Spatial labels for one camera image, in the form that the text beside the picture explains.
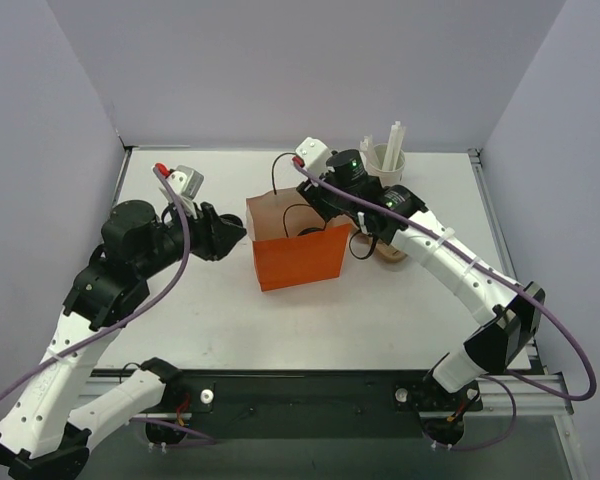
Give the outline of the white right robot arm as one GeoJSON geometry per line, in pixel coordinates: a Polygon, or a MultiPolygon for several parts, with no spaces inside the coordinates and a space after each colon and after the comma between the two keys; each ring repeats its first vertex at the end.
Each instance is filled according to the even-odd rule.
{"type": "Polygon", "coordinates": [[[406,254],[444,285],[478,324],[461,347],[432,367],[432,377],[423,384],[430,405],[444,408],[476,378],[507,370],[538,329],[536,306],[545,294],[537,284],[522,288],[492,269],[407,187],[383,186],[370,175],[358,150],[334,153],[312,140],[296,148],[293,162],[306,177],[298,193],[322,219],[344,215],[360,233],[406,254]]]}

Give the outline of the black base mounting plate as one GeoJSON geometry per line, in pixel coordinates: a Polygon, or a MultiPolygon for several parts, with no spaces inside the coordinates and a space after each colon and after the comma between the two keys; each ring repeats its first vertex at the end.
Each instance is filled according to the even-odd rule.
{"type": "Polygon", "coordinates": [[[147,411],[178,407],[217,440],[290,440],[416,438],[483,405],[476,382],[448,393],[422,370],[186,370],[147,411]]]}

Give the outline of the white straw holder cup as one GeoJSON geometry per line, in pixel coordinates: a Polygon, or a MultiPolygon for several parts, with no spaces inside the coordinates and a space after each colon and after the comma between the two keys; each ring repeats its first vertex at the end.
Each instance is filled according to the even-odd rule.
{"type": "Polygon", "coordinates": [[[377,177],[384,187],[400,184],[405,167],[404,152],[402,150],[397,150],[396,161],[385,169],[384,157],[386,150],[386,144],[375,145],[375,156],[371,160],[366,160],[367,173],[370,176],[377,177]]]}

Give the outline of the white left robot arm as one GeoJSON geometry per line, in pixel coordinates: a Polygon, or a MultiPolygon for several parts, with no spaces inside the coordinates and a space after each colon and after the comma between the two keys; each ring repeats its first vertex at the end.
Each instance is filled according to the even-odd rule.
{"type": "Polygon", "coordinates": [[[169,204],[171,220],[143,200],[113,208],[102,242],[74,279],[39,368],[0,421],[0,465],[14,479],[74,479],[91,451],[134,415],[181,403],[182,372],[159,358],[83,407],[75,402],[100,357],[136,317],[148,297],[148,281],[190,256],[225,258],[245,236],[242,221],[219,215],[204,202],[169,204]]]}

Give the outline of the black plastic cup lid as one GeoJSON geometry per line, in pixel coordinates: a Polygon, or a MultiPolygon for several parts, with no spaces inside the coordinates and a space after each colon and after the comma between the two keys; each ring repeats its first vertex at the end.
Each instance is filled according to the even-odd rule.
{"type": "Polygon", "coordinates": [[[318,233],[318,232],[322,232],[322,231],[324,231],[324,229],[323,229],[323,228],[318,228],[318,227],[309,227],[309,228],[305,228],[305,229],[301,230],[301,231],[300,231],[300,232],[297,234],[297,236],[299,236],[299,237],[300,237],[300,236],[305,236],[305,235],[309,235],[309,234],[312,234],[312,233],[318,233]]]}

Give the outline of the orange paper bag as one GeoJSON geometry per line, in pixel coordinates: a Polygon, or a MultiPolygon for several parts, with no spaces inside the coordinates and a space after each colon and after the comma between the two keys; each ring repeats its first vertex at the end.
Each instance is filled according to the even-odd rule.
{"type": "Polygon", "coordinates": [[[246,228],[263,292],[339,277],[352,230],[346,217],[325,222],[295,189],[276,186],[246,200],[246,228]],[[297,236],[309,227],[324,231],[297,236]]]}

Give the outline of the white wrapped straw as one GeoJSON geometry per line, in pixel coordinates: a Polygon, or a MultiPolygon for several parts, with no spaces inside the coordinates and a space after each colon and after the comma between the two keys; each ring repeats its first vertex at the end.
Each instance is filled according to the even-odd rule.
{"type": "Polygon", "coordinates": [[[371,135],[365,136],[360,142],[360,151],[365,155],[368,162],[378,164],[378,157],[375,152],[375,145],[371,135]]]}
{"type": "Polygon", "coordinates": [[[405,132],[406,127],[400,121],[395,121],[391,126],[383,159],[384,171],[394,171],[396,169],[398,158],[402,151],[405,132]]]}

